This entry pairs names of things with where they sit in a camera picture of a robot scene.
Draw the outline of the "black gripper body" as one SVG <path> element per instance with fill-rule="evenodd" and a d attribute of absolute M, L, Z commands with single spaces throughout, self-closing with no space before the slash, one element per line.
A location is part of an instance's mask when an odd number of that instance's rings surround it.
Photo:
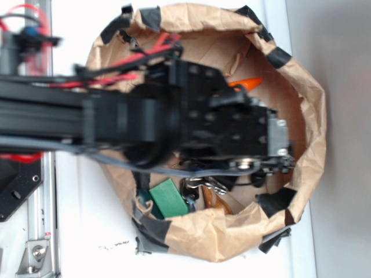
<path fill-rule="evenodd" d="M 175 60 L 169 86 L 176 94 L 175 151 L 185 177 L 288 172 L 294 167 L 286 120 L 275 109 L 229 85 L 215 68 Z"/>

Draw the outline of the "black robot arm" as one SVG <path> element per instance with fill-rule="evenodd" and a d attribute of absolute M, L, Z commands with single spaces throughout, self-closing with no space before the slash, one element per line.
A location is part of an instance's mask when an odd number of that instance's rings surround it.
<path fill-rule="evenodd" d="M 215 68 L 150 66 L 130 92 L 1 82 L 1 151 L 67 151 L 180 177 L 287 172 L 288 125 Z"/>

